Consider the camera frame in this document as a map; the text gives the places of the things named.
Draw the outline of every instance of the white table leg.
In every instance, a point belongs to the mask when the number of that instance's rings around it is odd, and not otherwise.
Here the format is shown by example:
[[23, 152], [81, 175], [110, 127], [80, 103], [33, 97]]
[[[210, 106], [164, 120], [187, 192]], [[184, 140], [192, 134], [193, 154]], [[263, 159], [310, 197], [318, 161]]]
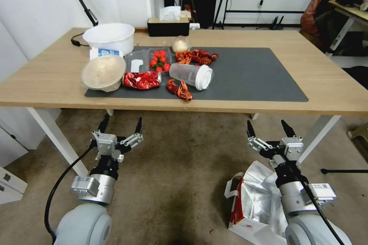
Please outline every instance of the white table leg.
[[335, 40], [332, 42], [332, 44], [330, 46], [331, 53], [329, 53], [329, 52], [325, 53], [326, 56], [328, 56], [328, 57], [332, 56], [332, 54], [333, 54], [332, 52], [334, 50], [336, 50], [336, 48], [340, 45], [340, 42], [345, 37], [346, 33], [348, 32], [348, 30], [350, 29], [350, 27], [352, 26], [353, 23], [354, 23], [354, 18], [349, 17], [349, 19], [348, 19], [348, 21], [346, 21], [344, 27], [342, 27], [341, 31], [336, 36]]
[[311, 151], [335, 125], [340, 117], [340, 115], [321, 115], [318, 118], [318, 120], [314, 123], [306, 136], [303, 138], [304, 150], [299, 158], [300, 163], [303, 162], [304, 159], [311, 153]]
[[114, 115], [114, 109], [106, 109], [109, 116]]
[[[78, 155], [76, 154], [68, 140], [65, 138], [64, 134], [61, 132], [60, 128], [53, 120], [51, 115], [48, 113], [48, 111], [43, 108], [33, 107], [27, 107], [27, 109], [41, 126], [41, 128], [46, 132], [47, 136], [50, 138], [56, 148], [61, 152], [67, 162], [69, 164], [74, 162], [78, 158]], [[73, 169], [79, 176], [87, 176], [88, 174], [88, 170], [84, 166], [82, 161], [76, 163]]]
[[252, 120], [255, 120], [258, 118], [259, 115], [260, 115], [259, 113], [254, 113], [254, 114], [251, 114], [250, 117]]

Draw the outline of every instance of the shopping bag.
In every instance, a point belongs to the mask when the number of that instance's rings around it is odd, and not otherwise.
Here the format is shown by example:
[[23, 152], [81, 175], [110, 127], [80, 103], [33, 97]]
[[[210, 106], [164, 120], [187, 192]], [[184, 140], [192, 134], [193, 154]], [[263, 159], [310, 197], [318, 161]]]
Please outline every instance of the shopping bag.
[[[241, 177], [231, 191], [234, 178]], [[229, 230], [255, 245], [286, 245], [288, 225], [276, 187], [276, 173], [254, 161], [245, 173], [239, 172], [227, 182], [225, 197], [234, 196]]]

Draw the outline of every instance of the black tissue box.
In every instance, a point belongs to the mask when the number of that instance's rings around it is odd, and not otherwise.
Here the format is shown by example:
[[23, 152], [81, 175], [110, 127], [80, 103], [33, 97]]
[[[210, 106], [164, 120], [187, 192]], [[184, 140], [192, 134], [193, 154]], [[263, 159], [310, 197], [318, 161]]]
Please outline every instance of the black tissue box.
[[149, 36], [188, 36], [189, 19], [181, 17], [179, 21], [160, 21], [151, 17], [147, 22]]

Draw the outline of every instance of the tissue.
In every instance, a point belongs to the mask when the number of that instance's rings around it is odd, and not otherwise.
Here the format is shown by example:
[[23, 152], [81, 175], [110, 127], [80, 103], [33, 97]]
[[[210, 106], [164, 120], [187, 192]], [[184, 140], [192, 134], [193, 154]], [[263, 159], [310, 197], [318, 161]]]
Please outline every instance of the tissue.
[[180, 20], [180, 7], [170, 6], [160, 9], [160, 21], [179, 21]]

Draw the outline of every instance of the black cable cord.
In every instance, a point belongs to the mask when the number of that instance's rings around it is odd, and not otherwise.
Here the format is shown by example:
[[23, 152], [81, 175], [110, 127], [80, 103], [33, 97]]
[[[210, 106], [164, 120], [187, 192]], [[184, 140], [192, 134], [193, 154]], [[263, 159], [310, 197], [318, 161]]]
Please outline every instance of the black cable cord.
[[84, 34], [84, 32], [80, 33], [80, 34], [76, 34], [75, 36], [73, 36], [70, 41], [71, 43], [74, 45], [74, 46], [86, 46], [86, 47], [89, 47], [89, 45], [85, 45], [85, 44], [81, 44], [78, 40], [74, 39], [76, 38], [77, 36], [81, 36], [82, 34]]
[[91, 142], [91, 144], [89, 145], [88, 149], [81, 155], [79, 156], [70, 166], [68, 166], [68, 168], [62, 173], [62, 175], [60, 175], [59, 179], [56, 181], [53, 189], [51, 190], [49, 197], [47, 199], [46, 202], [46, 207], [45, 207], [45, 214], [44, 214], [44, 224], [46, 227], [46, 230], [50, 233], [51, 237], [53, 238], [53, 244], [56, 241], [56, 234], [55, 232], [52, 230], [51, 226], [50, 226], [50, 222], [49, 222], [49, 212], [50, 212], [50, 206], [51, 206], [51, 201], [54, 197], [54, 194], [56, 192], [56, 189], [58, 188], [60, 182], [63, 180], [63, 178], [65, 177], [65, 175], [69, 172], [69, 170], [72, 169], [72, 167], [78, 163], [84, 156], [87, 155], [88, 152], [91, 151], [91, 149], [93, 149], [96, 146], [96, 141], [93, 140]]
[[313, 193], [310, 190], [310, 188], [308, 187], [308, 185], [306, 185], [305, 182], [303, 181], [303, 179], [301, 179], [300, 175], [294, 171], [294, 169], [293, 169], [292, 166], [289, 165], [289, 168], [294, 172], [295, 176], [298, 178], [299, 182], [302, 184], [304, 190], [306, 191], [306, 193], [309, 196], [310, 200], [312, 201], [313, 205], [317, 209], [317, 212], [320, 215], [320, 217], [322, 218], [323, 222], [325, 222], [326, 226], [331, 231], [331, 233], [333, 234], [333, 236], [336, 238], [336, 240], [338, 241], [338, 243], [340, 245], [344, 245], [343, 241], [340, 239], [340, 237], [337, 235], [337, 233], [335, 232], [335, 230], [332, 228], [331, 224], [329, 223], [329, 221], [325, 217], [324, 213], [320, 209], [319, 205], [315, 201], [314, 196], [313, 196]]

